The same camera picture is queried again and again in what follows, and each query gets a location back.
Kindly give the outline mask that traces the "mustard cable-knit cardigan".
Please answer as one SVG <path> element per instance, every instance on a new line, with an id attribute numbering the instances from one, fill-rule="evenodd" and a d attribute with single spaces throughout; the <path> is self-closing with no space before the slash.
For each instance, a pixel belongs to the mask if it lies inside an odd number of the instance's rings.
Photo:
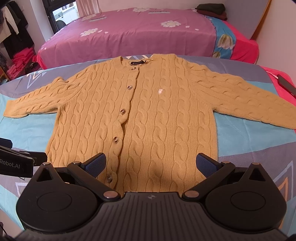
<path id="1" fill-rule="evenodd" d="M 218 157 L 216 112 L 295 129 L 293 104 L 174 54 L 90 65 L 8 101 L 4 116 L 55 113 L 55 167 L 104 153 L 99 179 L 117 192 L 183 193 L 202 181 L 197 154 Z"/>

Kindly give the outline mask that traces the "pink clothes pile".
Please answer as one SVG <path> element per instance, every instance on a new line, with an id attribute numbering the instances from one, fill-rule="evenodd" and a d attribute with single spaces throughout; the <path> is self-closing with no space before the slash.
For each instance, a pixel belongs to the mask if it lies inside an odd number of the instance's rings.
<path id="1" fill-rule="evenodd" d="M 25 48 L 16 53 L 12 59 L 12 64 L 8 68 L 6 75 L 10 80 L 19 76 L 40 70 L 41 66 L 37 62 L 34 48 Z"/>

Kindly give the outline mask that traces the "hanging dark clothes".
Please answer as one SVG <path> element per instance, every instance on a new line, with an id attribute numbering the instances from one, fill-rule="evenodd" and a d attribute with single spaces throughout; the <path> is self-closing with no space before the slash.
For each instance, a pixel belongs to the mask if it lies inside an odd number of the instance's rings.
<path id="1" fill-rule="evenodd" d="M 25 15 L 15 1 L 1 1 L 1 44 L 10 59 L 25 48 L 34 47 L 27 25 Z"/>

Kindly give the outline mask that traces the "dark folded clothes pile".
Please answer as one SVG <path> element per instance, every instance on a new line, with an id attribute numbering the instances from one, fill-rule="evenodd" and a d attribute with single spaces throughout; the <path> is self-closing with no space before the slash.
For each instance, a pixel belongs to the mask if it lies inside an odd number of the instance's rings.
<path id="1" fill-rule="evenodd" d="M 202 15 L 214 17 L 223 21 L 227 20 L 227 13 L 224 4 L 199 4 L 195 9 Z"/>

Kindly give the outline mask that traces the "blue grey patterned bedsheet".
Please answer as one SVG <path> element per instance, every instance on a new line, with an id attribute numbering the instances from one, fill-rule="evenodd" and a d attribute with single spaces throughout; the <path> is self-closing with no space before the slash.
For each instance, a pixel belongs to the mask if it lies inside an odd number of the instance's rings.
<path id="1" fill-rule="evenodd" d="M 207 66 L 219 73 L 237 75 L 287 101 L 295 99 L 278 85 L 279 71 L 239 61 L 187 56 L 186 60 Z M 10 99 L 19 98 L 51 83 L 55 78 L 67 79 L 92 61 L 38 70 L 1 85 L 1 110 Z M 30 115 L 25 118 L 1 117 L 1 137 L 10 140 L 15 149 L 43 152 L 53 131 L 54 114 Z M 260 162 L 278 186 L 287 202 L 282 231 L 295 233 L 295 131 L 255 121 L 215 114 L 218 134 L 218 159 L 247 167 Z"/>

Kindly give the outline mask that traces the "black phone on bed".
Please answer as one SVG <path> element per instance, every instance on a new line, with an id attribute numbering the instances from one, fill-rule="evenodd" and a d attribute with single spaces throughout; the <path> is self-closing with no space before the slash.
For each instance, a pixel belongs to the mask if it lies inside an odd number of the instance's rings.
<path id="1" fill-rule="evenodd" d="M 295 97 L 295 95 L 296 95 L 296 88 L 291 83 L 289 83 L 281 75 L 277 75 L 277 82 L 278 82 L 279 86 L 281 86 L 289 94 L 291 94 L 293 97 Z"/>

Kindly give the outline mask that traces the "purple floral quilt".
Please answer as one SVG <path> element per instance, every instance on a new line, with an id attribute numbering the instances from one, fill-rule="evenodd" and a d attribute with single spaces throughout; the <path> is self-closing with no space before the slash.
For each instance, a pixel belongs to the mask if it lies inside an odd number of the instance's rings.
<path id="1" fill-rule="evenodd" d="M 38 51 L 43 69 L 117 56 L 176 54 L 255 63 L 259 46 L 193 9 L 131 8 L 76 19 Z"/>

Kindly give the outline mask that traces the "grey leaning board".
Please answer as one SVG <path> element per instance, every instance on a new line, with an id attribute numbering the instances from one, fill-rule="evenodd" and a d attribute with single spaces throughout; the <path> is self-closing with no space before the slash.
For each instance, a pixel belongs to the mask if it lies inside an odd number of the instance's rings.
<path id="1" fill-rule="evenodd" d="M 227 22 L 251 39 L 269 4 L 269 0 L 226 0 Z"/>

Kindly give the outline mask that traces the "window with dark frame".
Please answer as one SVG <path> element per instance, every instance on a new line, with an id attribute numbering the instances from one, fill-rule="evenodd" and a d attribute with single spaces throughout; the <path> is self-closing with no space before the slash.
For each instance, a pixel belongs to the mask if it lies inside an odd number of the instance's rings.
<path id="1" fill-rule="evenodd" d="M 79 18 L 75 0 L 42 0 L 42 3 L 53 33 Z"/>

